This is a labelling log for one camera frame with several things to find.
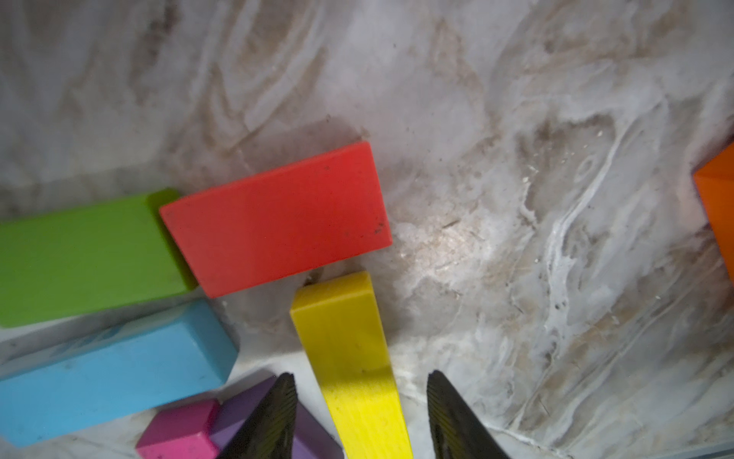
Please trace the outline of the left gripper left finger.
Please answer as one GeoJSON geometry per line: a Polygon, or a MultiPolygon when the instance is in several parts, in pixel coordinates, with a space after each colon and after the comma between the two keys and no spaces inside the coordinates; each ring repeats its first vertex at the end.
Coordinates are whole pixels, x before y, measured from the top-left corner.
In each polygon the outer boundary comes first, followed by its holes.
{"type": "Polygon", "coordinates": [[[294,374],[282,373],[217,458],[291,458],[297,403],[294,374]]]}

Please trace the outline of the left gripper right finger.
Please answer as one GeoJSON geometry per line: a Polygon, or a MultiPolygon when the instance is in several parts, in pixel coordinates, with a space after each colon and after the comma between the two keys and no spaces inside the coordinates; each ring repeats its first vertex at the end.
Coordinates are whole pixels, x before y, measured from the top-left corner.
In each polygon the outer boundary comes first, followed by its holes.
{"type": "Polygon", "coordinates": [[[428,375],[426,396],[437,458],[510,459],[443,372],[428,375]]]}

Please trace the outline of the yellow long block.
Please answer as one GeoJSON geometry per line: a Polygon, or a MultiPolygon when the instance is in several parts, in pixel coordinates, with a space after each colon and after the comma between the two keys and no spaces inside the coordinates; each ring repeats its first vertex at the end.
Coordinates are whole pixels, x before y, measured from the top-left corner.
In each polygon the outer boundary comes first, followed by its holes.
{"type": "Polygon", "coordinates": [[[345,455],[412,458],[369,273],[300,288],[290,315],[345,455]]]}

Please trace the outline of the red block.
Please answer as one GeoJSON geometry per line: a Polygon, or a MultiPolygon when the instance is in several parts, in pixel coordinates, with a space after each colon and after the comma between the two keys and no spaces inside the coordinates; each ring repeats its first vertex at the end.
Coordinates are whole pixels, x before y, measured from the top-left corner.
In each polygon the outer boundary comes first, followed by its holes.
{"type": "Polygon", "coordinates": [[[391,246],[370,143],[353,143],[165,205],[210,298],[391,246]]]}

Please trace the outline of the green block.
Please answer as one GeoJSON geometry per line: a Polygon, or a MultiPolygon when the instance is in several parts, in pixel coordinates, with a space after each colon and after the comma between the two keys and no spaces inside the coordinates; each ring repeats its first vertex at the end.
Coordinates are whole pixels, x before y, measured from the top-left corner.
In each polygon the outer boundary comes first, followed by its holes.
{"type": "Polygon", "coordinates": [[[194,290],[160,217],[175,189],[1,225],[1,324],[25,326],[194,290]]]}

